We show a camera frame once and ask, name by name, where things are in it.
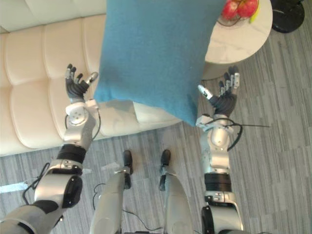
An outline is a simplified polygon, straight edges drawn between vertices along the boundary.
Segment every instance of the fruit bowl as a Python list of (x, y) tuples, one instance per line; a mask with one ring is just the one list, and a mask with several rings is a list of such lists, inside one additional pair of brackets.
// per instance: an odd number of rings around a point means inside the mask
[(246, 21), (250, 17), (255, 18), (260, 0), (227, 0), (218, 23), (223, 26), (233, 26)]

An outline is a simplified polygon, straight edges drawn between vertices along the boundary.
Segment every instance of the white marble table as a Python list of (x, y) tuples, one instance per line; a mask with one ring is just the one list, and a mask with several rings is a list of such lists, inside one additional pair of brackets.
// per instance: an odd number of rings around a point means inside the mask
[(249, 23), (247, 19), (231, 27), (217, 22), (205, 57), (208, 62), (205, 79), (221, 75), (230, 64), (238, 63), (257, 52), (269, 36), (272, 20), (271, 1), (260, 0), (260, 10), (254, 22)]

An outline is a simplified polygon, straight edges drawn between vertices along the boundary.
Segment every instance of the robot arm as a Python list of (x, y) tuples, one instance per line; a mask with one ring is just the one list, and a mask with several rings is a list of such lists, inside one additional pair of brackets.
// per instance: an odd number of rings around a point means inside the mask
[(41, 178), (35, 190), (35, 202), (18, 207), (0, 223), (4, 234), (47, 234), (63, 218), (63, 213), (80, 200), (82, 163), (92, 142), (98, 106), (94, 100), (85, 102), (83, 95), (98, 77), (92, 73), (80, 82), (74, 78), (76, 68), (68, 65), (65, 80), (71, 105), (66, 108), (68, 128), (63, 146)]
[(235, 194), (232, 192), (228, 147), (229, 135), (233, 129), (228, 118), (234, 110), (236, 94), (239, 87), (237, 68), (230, 68), (225, 74), (226, 86), (220, 86), (220, 96), (216, 97), (203, 86), (200, 92), (216, 108), (213, 118), (203, 115), (196, 125), (203, 129), (200, 145), (201, 163), (205, 176), (205, 201), (202, 208), (202, 233), (219, 234), (223, 230), (243, 231), (243, 225)]

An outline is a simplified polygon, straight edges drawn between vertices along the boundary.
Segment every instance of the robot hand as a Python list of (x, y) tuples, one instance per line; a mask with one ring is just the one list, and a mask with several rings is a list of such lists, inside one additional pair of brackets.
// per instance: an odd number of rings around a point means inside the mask
[(222, 81), (219, 83), (219, 97), (213, 95), (204, 86), (199, 85), (199, 91), (209, 100), (210, 104), (215, 107), (215, 115), (225, 115), (230, 117), (233, 112), (237, 99), (237, 90), (239, 87), (239, 73), (236, 66), (230, 67), (229, 72), (224, 74), (225, 86)]
[(97, 72), (93, 72), (87, 79), (87, 81), (81, 81), (82, 73), (80, 73), (75, 78), (76, 67), (73, 67), (72, 64), (67, 66), (67, 70), (65, 73), (65, 85), (66, 92), (68, 97), (71, 100), (71, 103), (75, 102), (84, 102), (83, 95), (87, 92), (90, 84), (95, 81), (98, 77)]

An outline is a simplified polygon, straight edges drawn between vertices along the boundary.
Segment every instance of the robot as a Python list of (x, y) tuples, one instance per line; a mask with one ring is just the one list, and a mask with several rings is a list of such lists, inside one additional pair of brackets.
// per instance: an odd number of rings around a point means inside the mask
[[(82, 164), (93, 140), (98, 105), (84, 100), (84, 94), (98, 77), (92, 73), (86, 81), (75, 77), (76, 68), (68, 65), (65, 85), (71, 104), (66, 107), (68, 128), (56, 159), (42, 175), (36, 189), (35, 202), (16, 208), (0, 223), (1, 234), (48, 234), (62, 220), (63, 213), (80, 200)], [(200, 140), (201, 162), (205, 177), (207, 205), (201, 210), (203, 234), (246, 234), (236, 198), (231, 188), (228, 147), (229, 116), (234, 110), (239, 73), (232, 67), (220, 83), (220, 95), (213, 95), (199, 85), (199, 91), (215, 107), (213, 117), (202, 115), (196, 125), (203, 130)], [(160, 161), (159, 189), (165, 192), (164, 234), (193, 234), (192, 216), (183, 187), (170, 167), (171, 153), (165, 150)], [(98, 201), (90, 234), (120, 234), (123, 191), (131, 188), (133, 159), (130, 151), (123, 154), (124, 167), (108, 180)]]

